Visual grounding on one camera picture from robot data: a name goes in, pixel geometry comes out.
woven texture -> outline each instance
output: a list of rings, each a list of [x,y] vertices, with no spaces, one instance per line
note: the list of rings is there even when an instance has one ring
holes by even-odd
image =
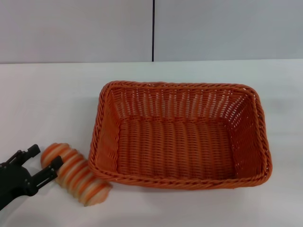
[[[264,120],[245,85],[114,81],[100,93],[89,166],[146,187],[260,185],[272,171]]]

white wall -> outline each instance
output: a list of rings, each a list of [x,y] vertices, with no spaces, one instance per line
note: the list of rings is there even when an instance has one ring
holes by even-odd
[[[0,0],[0,63],[151,61],[150,0]]]
[[[303,58],[303,0],[156,0],[155,61]],[[0,63],[152,60],[152,0],[0,0]]]
[[[303,0],[156,0],[156,61],[303,58]]]

table surface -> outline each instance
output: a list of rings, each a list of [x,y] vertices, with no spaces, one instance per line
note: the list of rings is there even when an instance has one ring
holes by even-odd
[[[261,98],[273,160],[263,185],[174,191],[114,184],[83,207],[55,183],[0,211],[4,227],[285,227],[303,223],[303,60],[0,65],[0,160],[67,142],[85,156],[98,96],[112,80],[241,83]],[[25,167],[41,169],[40,156]]]

basket rim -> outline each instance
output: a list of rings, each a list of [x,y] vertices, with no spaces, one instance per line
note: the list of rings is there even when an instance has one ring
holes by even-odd
[[[158,178],[158,177],[145,177],[137,175],[124,175],[117,172],[102,170],[98,167],[96,161],[98,160],[98,139],[100,128],[103,124],[103,108],[106,106],[107,96],[113,88],[138,88],[138,89],[207,89],[207,90],[232,90],[247,94],[252,98],[253,110],[255,116],[255,130],[257,132],[259,151],[262,155],[262,173],[246,178],[236,179],[197,179],[197,178]],[[260,98],[257,92],[243,84],[228,84],[228,83],[166,83],[166,82],[133,82],[133,81],[112,81],[107,83],[99,96],[99,105],[101,105],[101,121],[97,122],[94,126],[93,139],[90,145],[89,152],[89,167],[92,172],[108,181],[124,183],[129,185],[150,186],[157,184],[159,188],[180,188],[180,189],[205,189],[211,188],[236,188],[245,186],[257,186],[266,182],[272,173],[272,161],[269,151],[268,140],[266,136],[265,116],[261,106]]]

orange wicker basket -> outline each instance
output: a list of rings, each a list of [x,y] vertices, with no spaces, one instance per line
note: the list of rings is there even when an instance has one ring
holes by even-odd
[[[260,185],[272,172],[264,119],[245,85],[110,82],[100,93],[89,166],[128,185]]]

